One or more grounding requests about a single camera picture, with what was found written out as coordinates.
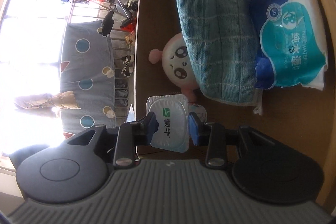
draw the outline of cardboard box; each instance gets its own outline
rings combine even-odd
[[[219,122],[226,128],[248,124],[316,160],[325,172],[325,184],[318,198],[319,203],[323,204],[336,175],[333,51],[336,45],[336,0],[320,1],[322,13],[325,14],[329,47],[329,69],[325,73],[322,92],[301,86],[265,90],[263,116],[254,115],[253,107],[221,104],[205,98],[200,92],[197,93],[197,103],[206,108],[209,121]],[[152,65],[148,61],[152,49],[162,50],[167,41],[180,31],[175,0],[140,0],[135,56],[136,119],[146,115],[148,97],[180,93],[179,88],[166,77],[162,66]],[[138,147],[138,153],[152,159],[185,158],[183,154],[163,152],[152,147]]]

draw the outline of shoe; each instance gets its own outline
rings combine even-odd
[[[125,65],[129,65],[130,63],[134,62],[134,55],[133,54],[126,55],[126,56],[122,57],[121,60],[123,61],[123,63]]]
[[[121,74],[129,78],[133,73],[133,67],[126,66],[121,70]]]

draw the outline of pink plush ear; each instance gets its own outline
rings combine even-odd
[[[188,98],[188,101],[195,103],[197,101],[196,95],[193,90],[181,88],[181,93]]]
[[[158,49],[151,50],[148,56],[148,60],[152,64],[156,64],[162,59],[162,52],[159,51]]]

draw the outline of blue towel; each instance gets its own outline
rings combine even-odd
[[[223,103],[259,105],[262,91],[254,88],[258,37],[249,15],[249,1],[176,1],[202,93]]]

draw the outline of metal screw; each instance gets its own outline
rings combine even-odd
[[[216,166],[216,167],[222,166],[224,163],[225,163],[225,161],[223,159],[220,159],[220,158],[212,158],[208,161],[209,165]]]
[[[119,158],[115,161],[115,163],[119,166],[128,166],[132,163],[132,160],[129,158]]]

